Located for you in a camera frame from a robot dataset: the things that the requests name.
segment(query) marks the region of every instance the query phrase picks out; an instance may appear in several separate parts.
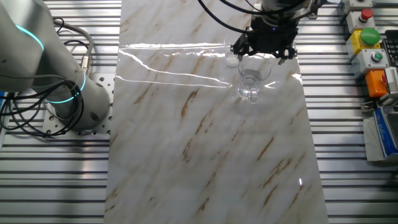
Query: cable bundle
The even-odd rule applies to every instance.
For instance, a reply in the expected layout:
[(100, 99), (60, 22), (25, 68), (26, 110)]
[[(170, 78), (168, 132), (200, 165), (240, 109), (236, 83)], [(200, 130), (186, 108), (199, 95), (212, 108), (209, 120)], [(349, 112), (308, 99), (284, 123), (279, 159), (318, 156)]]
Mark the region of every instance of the cable bundle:
[[(35, 128), (33, 125), (30, 124), (30, 122), (39, 113), (42, 103), (45, 100), (45, 98), (50, 96), (57, 88), (59, 88), (61, 86), (67, 86), (69, 88), (68, 91), (70, 91), (72, 96), (74, 96), (73, 97), (73, 107), (76, 108), (76, 110), (74, 112), (71, 112), (71, 115), (68, 118), (64, 118), (64, 119), (69, 119), (69, 120), (68, 120), (68, 123), (65, 125), (65, 127), (63, 127), (61, 130), (57, 131), (56, 133), (45, 133), (45, 132)], [(34, 99), (34, 98), (36, 99), (37, 97), (39, 97), (39, 100), (36, 101), (34, 104), (32, 104), (26, 108), (18, 107), (17, 100), (26, 100), (26, 99)], [(65, 133), (67, 133), (73, 127), (76, 126), (76, 124), (79, 122), (79, 120), (83, 116), (83, 112), (84, 112), (84, 102), (83, 102), (83, 98), (81, 97), (80, 87), (78, 85), (76, 85), (76, 83), (71, 80), (64, 80), (62, 82), (58, 82), (58, 83), (54, 84), (52, 87), (50, 87), (49, 89), (42, 91), (40, 93), (33, 94), (33, 95), (16, 96), (15, 93), (8, 93), (7, 96), (0, 96), (0, 99), (4, 100), (4, 103), (0, 109), (0, 126), (8, 131), (22, 129), (23, 132), (30, 134), (32, 136), (38, 136), (38, 137), (49, 138), (49, 137), (59, 136), (59, 135), (63, 135)], [(36, 112), (34, 113), (34, 115), (31, 118), (26, 119), (22, 115), (22, 113), (29, 111), (34, 107), (37, 107)], [(23, 120), (22, 124), (17, 121), (16, 115), (18, 115), (21, 118), (21, 120)], [(5, 116), (11, 116), (12, 119), (14, 120), (14, 122), (17, 124), (17, 126), (13, 127), (13, 128), (7, 127), (4, 124)], [(26, 130), (25, 129), (26, 126), (32, 128), (35, 132)]]

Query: red button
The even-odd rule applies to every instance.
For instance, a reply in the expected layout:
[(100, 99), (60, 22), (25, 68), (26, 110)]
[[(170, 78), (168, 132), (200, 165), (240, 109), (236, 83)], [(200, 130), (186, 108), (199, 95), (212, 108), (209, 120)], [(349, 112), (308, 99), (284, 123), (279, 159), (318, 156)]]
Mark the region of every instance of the red button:
[(362, 10), (362, 13), (361, 13), (362, 19), (368, 20), (368, 19), (372, 18), (372, 16), (373, 16), (372, 10), (370, 10), (370, 9)]
[(387, 79), (386, 79), (385, 73), (383, 73), (383, 75), (381, 76), (381, 82), (383, 82), (384, 84), (387, 84)]

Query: white control box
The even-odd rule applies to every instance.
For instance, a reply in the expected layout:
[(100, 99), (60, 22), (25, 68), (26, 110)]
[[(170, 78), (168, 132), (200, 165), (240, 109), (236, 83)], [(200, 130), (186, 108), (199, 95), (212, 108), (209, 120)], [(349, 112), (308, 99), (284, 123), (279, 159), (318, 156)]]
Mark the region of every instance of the white control box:
[(344, 3), (344, 13), (346, 15), (351, 11), (360, 11), (362, 9), (371, 9), (373, 7), (372, 0), (342, 0)]
[(376, 24), (374, 23), (373, 16), (368, 19), (366, 22), (361, 22), (359, 17), (361, 17), (362, 12), (350, 12), (347, 16), (347, 26), (350, 34), (352, 34), (356, 30), (363, 30), (365, 28), (376, 28)]
[(359, 80), (372, 69), (388, 68), (389, 62), (384, 49), (363, 49), (351, 62), (354, 77)]

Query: black cable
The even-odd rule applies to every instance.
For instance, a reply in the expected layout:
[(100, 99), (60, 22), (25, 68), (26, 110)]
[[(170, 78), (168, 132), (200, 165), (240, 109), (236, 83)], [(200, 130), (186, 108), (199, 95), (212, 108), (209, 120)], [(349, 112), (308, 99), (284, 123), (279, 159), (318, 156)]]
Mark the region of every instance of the black cable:
[(249, 0), (245, 0), (248, 4), (249, 4), (249, 6), (251, 6), (253, 9), (256, 9), (250, 2), (249, 2)]
[(234, 4), (232, 4), (232, 3), (230, 3), (230, 2), (228, 2), (226, 0), (220, 0), (220, 1), (222, 3), (224, 3), (224, 4), (226, 4), (227, 6), (232, 7), (233, 9), (236, 9), (236, 10), (238, 10), (240, 12), (244, 12), (244, 13), (252, 14), (252, 15), (259, 15), (259, 16), (267, 16), (267, 15), (273, 15), (273, 14), (278, 14), (278, 13), (281, 13), (281, 12), (285, 12), (285, 11), (294, 9), (295, 7), (301, 5), (304, 2), (304, 1), (299, 1), (297, 4), (294, 4), (294, 5), (289, 6), (289, 7), (285, 7), (283, 9), (278, 9), (278, 10), (275, 10), (275, 11), (260, 11), (260, 12), (256, 12), (256, 11), (250, 11), (250, 10), (247, 10), (247, 9), (243, 9), (243, 8), (241, 8), (239, 6), (235, 6)]
[(235, 32), (240, 32), (242, 34), (253, 34), (254, 31), (247, 31), (247, 30), (242, 30), (242, 29), (238, 29), (236, 27), (230, 26), (228, 24), (226, 24), (225, 22), (221, 21), (219, 18), (217, 18), (212, 12), (210, 12), (210, 10), (206, 7), (206, 5), (203, 3), (202, 0), (198, 0), (199, 4), (202, 6), (202, 8), (207, 12), (207, 14), (209, 14), (209, 16), (211, 16), (216, 22), (218, 22), (219, 24), (221, 24), (222, 26), (233, 30)]
[[(10, 101), (10, 100), (6, 100), (6, 101), (4, 102), (4, 104), (3, 104), (3, 106), (8, 105), (8, 101)], [(38, 113), (40, 112), (41, 105), (42, 105), (41, 103), (40, 103), (39, 105), (37, 105), (36, 112), (35, 112), (35, 113), (32, 115), (32, 117), (29, 118), (29, 120), (27, 120), (25, 123), (20, 124), (20, 125), (17, 125), (17, 126), (15, 126), (15, 127), (13, 127), (13, 128), (8, 128), (7, 126), (4, 125), (4, 121), (1, 121), (1, 122), (0, 122), (0, 126), (1, 126), (2, 128), (4, 128), (5, 130), (7, 130), (7, 131), (13, 131), (13, 130), (20, 129), (21, 127), (27, 125), (28, 123), (30, 123), (31, 121), (33, 121), (33, 119), (36, 118), (36, 116), (37, 116)]]
[(0, 113), (0, 116), (16, 115), (16, 114), (19, 114), (19, 113), (23, 113), (23, 112), (29, 111), (30, 109), (32, 109), (35, 106), (37, 106), (39, 103), (43, 102), (44, 99), (49, 96), (49, 94), (51, 94), (54, 90), (56, 90), (58, 87), (60, 87), (62, 85), (63, 85), (63, 82), (59, 83), (58, 85), (55, 85), (55, 86), (49, 88), (50, 91), (47, 90), (48, 92), (46, 92), (46, 94), (44, 94), (42, 97), (40, 97), (40, 99), (38, 101), (36, 101), (33, 105), (30, 105), (30, 106), (28, 106), (28, 107), (26, 107), (26, 108), (24, 108), (24, 109), (22, 109), (22, 110), (20, 110), (18, 112)]
[[(59, 21), (54, 21), (54, 24), (56, 25), (61, 25), (62, 23)], [(67, 29), (70, 29), (72, 31), (78, 32), (79, 34), (85, 36), (88, 40), (88, 50), (87, 53), (85, 54), (85, 56), (90, 56), (91, 52), (93, 51), (94, 48), (94, 41), (93, 38), (91, 37), (91, 35), (89, 35), (89, 33), (87, 33), (85, 30), (77, 27), (77, 26), (73, 26), (70, 24), (67, 24), (66, 22), (63, 23), (63, 26)]]
[(27, 95), (27, 96), (14, 96), (14, 97), (10, 97), (10, 96), (0, 96), (0, 99), (3, 99), (3, 100), (26, 100), (26, 99), (32, 99), (32, 98), (36, 98), (36, 97), (38, 97), (38, 96), (42, 96), (42, 95), (44, 95), (44, 94), (46, 94), (49, 90), (52, 90), (54, 87), (60, 87), (61, 85), (62, 85), (62, 83), (63, 82), (61, 82), (61, 83), (59, 83), (59, 84), (57, 84), (57, 85), (55, 85), (55, 86), (53, 86), (53, 87), (51, 87), (51, 88), (49, 88), (49, 89), (47, 89), (47, 90), (44, 90), (44, 91), (41, 91), (41, 92), (39, 92), (39, 93), (36, 93), (36, 94), (33, 94), (33, 95)]
[[(16, 113), (11, 113), (11, 116), (12, 116), (14, 122), (17, 124), (17, 127), (21, 128), (23, 130), (23, 132), (25, 132), (27, 134), (30, 134), (32, 136), (44, 137), (44, 138), (45, 137), (50, 138), (50, 137), (53, 137), (53, 136), (63, 135), (65, 133), (67, 133), (68, 131), (70, 131), (71, 129), (73, 129), (77, 125), (79, 120), (81, 120), (81, 117), (83, 116), (83, 112), (84, 112), (84, 101), (83, 101), (83, 98), (81, 97), (80, 87), (76, 86), (74, 82), (69, 81), (69, 80), (65, 80), (63, 83), (61, 83), (61, 85), (68, 86), (70, 91), (71, 91), (72, 96), (75, 96), (75, 97), (73, 97), (74, 106), (75, 106), (76, 110), (80, 110), (80, 115), (79, 115), (79, 117), (77, 117), (77, 119), (76, 119), (76, 116), (73, 116), (69, 120), (69, 122), (65, 125), (65, 127), (63, 127), (61, 130), (57, 131), (56, 133), (51, 133), (51, 134), (44, 133), (41, 130), (38, 130), (37, 128), (35, 128), (33, 125), (30, 124), (30, 122), (36, 117), (37, 113), (39, 112), (40, 107), (41, 107), (41, 103), (44, 101), (45, 97), (47, 97), (47, 95), (51, 94), (55, 89), (52, 89), (52, 88), (48, 89), (46, 94), (44, 94), (43, 96), (40, 97), (40, 100), (35, 103), (35, 104), (38, 105), (37, 112), (33, 115), (33, 117), (31, 117), (28, 120), (26, 120), (25, 117), (22, 115), (22, 113), (24, 111), (26, 111), (26, 108), (20, 109), (18, 107), (16, 101), (15, 101), (15, 98), (16, 98), (15, 97), (15, 93), (9, 93), (8, 98), (5, 100), (3, 106), (0, 109), (0, 114), (7, 114), (7, 113), (4, 113), (4, 110), (6, 109), (7, 105), (9, 107), (10, 111), (12, 111), (12, 104), (11, 104), (11, 100), (12, 100), (13, 104), (14, 104), (14, 107), (15, 107), (15, 110), (17, 112)], [(16, 114), (18, 114), (21, 117), (21, 119), (23, 120), (24, 123), (20, 124), (17, 121)], [(24, 128), (24, 126), (26, 126), (26, 125), (28, 125), (30, 128), (32, 128), (35, 131), (35, 133), (26, 130)], [(6, 127), (4, 125), (4, 121), (3, 120), (0, 120), (0, 126), (2, 126), (5, 129), (17, 129), (16, 127), (15, 128)]]
[(83, 42), (83, 41), (81, 41), (81, 40), (68, 40), (68, 41), (64, 42), (63, 44), (64, 44), (64, 45), (67, 45), (67, 44), (69, 44), (69, 43), (73, 43), (73, 42), (75, 42), (75, 43), (79, 43), (79, 44), (81, 44), (81, 45), (85, 46), (85, 47), (86, 47), (86, 49), (88, 50), (88, 46), (87, 46), (87, 44), (86, 44), (86, 43), (84, 43), (84, 42)]
[(61, 24), (60, 28), (57, 30), (57, 33), (59, 34), (59, 32), (61, 31), (63, 25), (65, 25), (65, 21), (61, 17), (53, 17), (52, 18), (52, 20), (56, 20), (56, 19), (60, 19), (62, 21), (62, 24)]

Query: glass cup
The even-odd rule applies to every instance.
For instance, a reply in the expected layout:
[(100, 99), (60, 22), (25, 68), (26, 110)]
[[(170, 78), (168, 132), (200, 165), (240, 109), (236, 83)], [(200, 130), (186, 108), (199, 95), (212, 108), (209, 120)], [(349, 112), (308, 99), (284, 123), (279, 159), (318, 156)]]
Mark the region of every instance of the glass cup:
[(269, 61), (260, 55), (245, 55), (238, 66), (241, 79), (236, 88), (240, 99), (256, 103), (260, 87), (271, 74)]

